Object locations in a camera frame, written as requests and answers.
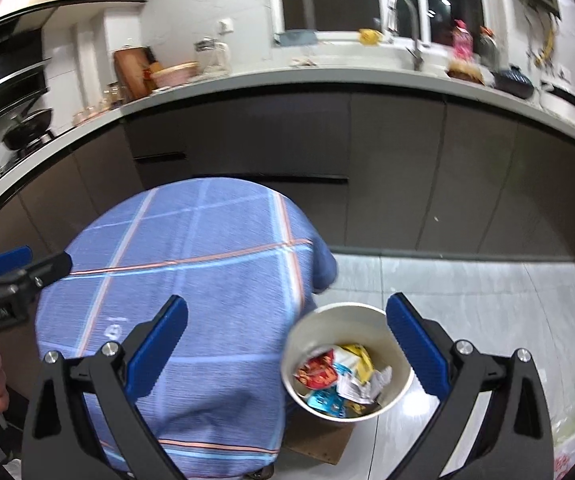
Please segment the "yellow snack wrapper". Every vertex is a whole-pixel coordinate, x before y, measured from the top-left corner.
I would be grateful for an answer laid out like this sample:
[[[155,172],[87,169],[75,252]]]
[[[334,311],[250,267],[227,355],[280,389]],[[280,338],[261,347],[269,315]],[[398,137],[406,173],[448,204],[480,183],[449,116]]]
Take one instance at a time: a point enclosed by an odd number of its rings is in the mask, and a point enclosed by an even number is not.
[[[374,372],[369,352],[362,344],[346,344],[333,348],[333,364],[339,375],[351,374],[360,384],[368,382]]]

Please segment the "red snack bag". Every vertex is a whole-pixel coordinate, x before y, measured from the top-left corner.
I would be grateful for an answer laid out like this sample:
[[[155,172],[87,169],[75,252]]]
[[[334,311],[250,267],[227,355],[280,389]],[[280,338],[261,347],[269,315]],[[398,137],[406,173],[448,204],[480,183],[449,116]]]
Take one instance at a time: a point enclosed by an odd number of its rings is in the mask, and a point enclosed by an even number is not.
[[[338,379],[334,367],[334,351],[329,349],[306,360],[297,368],[294,378],[308,390],[333,387]]]

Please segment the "wooden cutting board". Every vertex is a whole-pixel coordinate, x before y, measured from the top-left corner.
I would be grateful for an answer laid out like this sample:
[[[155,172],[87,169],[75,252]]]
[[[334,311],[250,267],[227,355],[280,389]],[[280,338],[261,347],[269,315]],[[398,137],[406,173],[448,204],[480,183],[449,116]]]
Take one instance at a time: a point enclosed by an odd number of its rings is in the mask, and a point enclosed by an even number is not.
[[[146,98],[152,93],[150,66],[152,52],[148,47],[116,50],[112,54],[115,73],[128,101]]]

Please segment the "blue plaid tablecloth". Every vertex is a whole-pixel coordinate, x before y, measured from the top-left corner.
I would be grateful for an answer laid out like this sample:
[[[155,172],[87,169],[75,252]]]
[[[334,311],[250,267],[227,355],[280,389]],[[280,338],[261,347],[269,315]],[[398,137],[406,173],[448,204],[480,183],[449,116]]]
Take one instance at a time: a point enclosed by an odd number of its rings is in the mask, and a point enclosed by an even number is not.
[[[273,464],[287,334],[337,275],[306,215],[260,184],[185,180],[109,209],[68,254],[71,276],[39,301],[39,350],[89,356],[180,296],[188,325],[138,410],[188,478],[240,479]]]

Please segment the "white paper leaflet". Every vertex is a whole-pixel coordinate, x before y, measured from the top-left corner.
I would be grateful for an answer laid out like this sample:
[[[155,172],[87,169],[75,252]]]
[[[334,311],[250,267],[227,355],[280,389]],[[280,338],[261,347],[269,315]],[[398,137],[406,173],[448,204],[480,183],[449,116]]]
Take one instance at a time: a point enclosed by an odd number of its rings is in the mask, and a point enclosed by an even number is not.
[[[338,396],[361,405],[373,404],[386,386],[391,383],[393,369],[374,370],[369,380],[361,382],[353,372],[338,372],[336,391]]]

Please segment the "chrome sink faucet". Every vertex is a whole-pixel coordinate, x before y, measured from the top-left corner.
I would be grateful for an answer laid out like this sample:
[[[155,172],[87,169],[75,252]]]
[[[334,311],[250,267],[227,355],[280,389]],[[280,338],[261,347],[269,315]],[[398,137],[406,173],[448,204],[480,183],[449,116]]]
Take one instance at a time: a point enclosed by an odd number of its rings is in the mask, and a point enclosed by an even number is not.
[[[408,52],[412,56],[413,70],[414,72],[421,72],[424,65],[424,58],[421,51],[419,12],[417,12],[417,5],[414,3],[414,0],[388,0],[386,29],[391,36],[400,35],[398,8],[400,2],[405,4],[409,14],[410,38],[413,42],[413,47],[409,49]]]

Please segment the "pink bowl on counter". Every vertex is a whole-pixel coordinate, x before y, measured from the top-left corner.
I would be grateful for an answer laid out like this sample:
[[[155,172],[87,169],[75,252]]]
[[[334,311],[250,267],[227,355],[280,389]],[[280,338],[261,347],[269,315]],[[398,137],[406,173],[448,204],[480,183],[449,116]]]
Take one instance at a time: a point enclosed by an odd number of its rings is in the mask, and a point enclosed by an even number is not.
[[[187,84],[198,75],[196,62],[185,62],[179,65],[164,68],[152,73],[152,79],[158,88],[178,87]]]

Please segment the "yellow sponge on sill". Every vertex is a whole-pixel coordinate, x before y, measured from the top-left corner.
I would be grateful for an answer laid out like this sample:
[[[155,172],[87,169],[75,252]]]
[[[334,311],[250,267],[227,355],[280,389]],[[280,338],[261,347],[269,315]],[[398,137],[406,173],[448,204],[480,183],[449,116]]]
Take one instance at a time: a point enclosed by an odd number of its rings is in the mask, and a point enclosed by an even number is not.
[[[359,30],[359,42],[362,46],[378,46],[383,39],[381,32],[371,28]]]

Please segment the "white trash bin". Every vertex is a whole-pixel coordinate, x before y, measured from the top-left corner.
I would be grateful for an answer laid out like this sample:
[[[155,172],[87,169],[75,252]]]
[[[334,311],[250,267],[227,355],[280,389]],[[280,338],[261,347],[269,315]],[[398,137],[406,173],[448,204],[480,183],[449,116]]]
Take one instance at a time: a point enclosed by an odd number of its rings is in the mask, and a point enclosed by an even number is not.
[[[329,304],[301,318],[287,336],[281,374],[296,405],[336,425],[379,416],[412,384],[385,311],[359,302]]]

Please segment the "black range hood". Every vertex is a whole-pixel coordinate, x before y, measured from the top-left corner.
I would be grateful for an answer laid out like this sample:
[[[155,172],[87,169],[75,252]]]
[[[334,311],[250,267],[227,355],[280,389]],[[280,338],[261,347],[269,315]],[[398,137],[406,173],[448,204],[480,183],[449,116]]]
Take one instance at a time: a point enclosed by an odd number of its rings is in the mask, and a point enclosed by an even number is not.
[[[48,0],[0,17],[0,115],[12,104],[14,84],[40,74],[48,60],[42,56],[41,30],[58,9],[69,13],[65,28],[76,24],[79,14],[94,15],[106,6],[143,4],[146,0]]]

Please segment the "pink detergent bottle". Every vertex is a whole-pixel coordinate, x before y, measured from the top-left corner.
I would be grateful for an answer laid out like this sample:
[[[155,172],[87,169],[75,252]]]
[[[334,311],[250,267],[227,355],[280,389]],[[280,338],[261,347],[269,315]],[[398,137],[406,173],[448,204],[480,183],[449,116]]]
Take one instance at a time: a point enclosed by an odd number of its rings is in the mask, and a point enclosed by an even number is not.
[[[455,28],[452,32],[452,48],[453,57],[457,61],[466,63],[473,61],[473,37],[462,20],[455,20]]]

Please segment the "blue white snack bag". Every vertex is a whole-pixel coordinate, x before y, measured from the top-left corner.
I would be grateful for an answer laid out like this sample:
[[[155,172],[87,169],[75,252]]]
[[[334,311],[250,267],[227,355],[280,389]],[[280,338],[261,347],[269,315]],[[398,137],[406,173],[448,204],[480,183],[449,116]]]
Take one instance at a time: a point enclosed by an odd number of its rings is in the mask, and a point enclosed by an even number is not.
[[[346,408],[344,399],[338,394],[335,387],[313,390],[307,396],[307,405],[324,415],[345,418]]]

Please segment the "grey kitchen counter cabinets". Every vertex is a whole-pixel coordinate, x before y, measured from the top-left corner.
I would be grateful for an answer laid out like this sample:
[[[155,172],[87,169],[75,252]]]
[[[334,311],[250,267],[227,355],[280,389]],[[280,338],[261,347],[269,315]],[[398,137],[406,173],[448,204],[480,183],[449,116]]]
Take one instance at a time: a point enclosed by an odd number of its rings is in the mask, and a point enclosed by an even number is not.
[[[167,90],[61,134],[0,177],[0,250],[65,247],[176,180],[274,186],[336,247],[575,261],[575,127],[477,84],[352,68]]]

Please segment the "brown cardboard sheet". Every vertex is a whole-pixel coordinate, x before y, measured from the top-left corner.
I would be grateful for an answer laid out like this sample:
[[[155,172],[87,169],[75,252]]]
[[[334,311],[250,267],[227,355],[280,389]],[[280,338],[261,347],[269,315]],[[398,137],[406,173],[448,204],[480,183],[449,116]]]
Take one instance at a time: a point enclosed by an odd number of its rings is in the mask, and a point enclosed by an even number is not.
[[[298,411],[289,417],[282,448],[336,466],[355,429],[355,424],[328,422],[308,412]]]

